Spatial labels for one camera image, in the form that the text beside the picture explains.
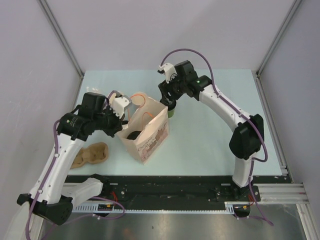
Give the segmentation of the paper bag with orange handles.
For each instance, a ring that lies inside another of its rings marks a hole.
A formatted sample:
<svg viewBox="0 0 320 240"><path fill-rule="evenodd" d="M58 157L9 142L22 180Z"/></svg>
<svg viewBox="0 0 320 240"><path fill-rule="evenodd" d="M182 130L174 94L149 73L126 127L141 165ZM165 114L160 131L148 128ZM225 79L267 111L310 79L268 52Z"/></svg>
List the paper bag with orange handles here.
<svg viewBox="0 0 320 240"><path fill-rule="evenodd" d="M145 95L145 105L135 105L137 109L130 116L128 124L117 133L129 155L143 165L169 136L168 107ZM141 133L135 140L127 139L133 131Z"/></svg>

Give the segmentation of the brown pulp cup carrier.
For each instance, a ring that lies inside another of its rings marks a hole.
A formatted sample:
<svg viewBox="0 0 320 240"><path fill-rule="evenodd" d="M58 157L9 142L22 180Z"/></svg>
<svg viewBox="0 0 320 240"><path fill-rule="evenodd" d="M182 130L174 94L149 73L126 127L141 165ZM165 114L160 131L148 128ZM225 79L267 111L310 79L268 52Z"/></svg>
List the brown pulp cup carrier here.
<svg viewBox="0 0 320 240"><path fill-rule="evenodd" d="M85 164L96 165L105 162L109 157L109 147L104 142L98 142L81 148L76 154L71 169L81 168Z"/></svg>

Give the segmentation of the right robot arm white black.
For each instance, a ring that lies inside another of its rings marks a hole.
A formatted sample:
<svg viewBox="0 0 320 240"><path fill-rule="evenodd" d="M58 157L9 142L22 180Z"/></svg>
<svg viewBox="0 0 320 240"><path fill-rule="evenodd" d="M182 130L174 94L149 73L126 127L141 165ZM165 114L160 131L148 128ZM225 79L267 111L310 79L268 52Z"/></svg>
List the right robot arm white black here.
<svg viewBox="0 0 320 240"><path fill-rule="evenodd" d="M259 114L250 115L235 106L217 88L212 78L198 76L188 60L176 65L163 63L157 71L165 76L158 88L160 102L168 108L168 117L173 116L177 100L182 95L188 95L213 110L232 131L229 148L235 156L232 176L235 185L230 188L230 194L235 200L242 201L248 196L247 186L252 181L250 162L260 151L264 140L263 118Z"/></svg>

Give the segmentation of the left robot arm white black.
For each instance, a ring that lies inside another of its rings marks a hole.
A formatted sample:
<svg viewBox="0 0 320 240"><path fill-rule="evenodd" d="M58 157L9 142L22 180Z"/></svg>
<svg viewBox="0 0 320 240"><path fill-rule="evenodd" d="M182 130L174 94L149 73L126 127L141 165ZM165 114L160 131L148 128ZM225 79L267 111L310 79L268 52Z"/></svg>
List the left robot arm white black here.
<svg viewBox="0 0 320 240"><path fill-rule="evenodd" d="M88 137L95 131L114 137L122 130L125 111L132 100L118 91L114 94L115 98L109 100L103 94L86 92L81 104L54 124L53 150L34 187L19 195L19 205L29 203L31 214L61 226L73 208L94 197L105 200L110 196L111 188L98 175L79 183L70 193L63 194L62 190L72 163Z"/></svg>

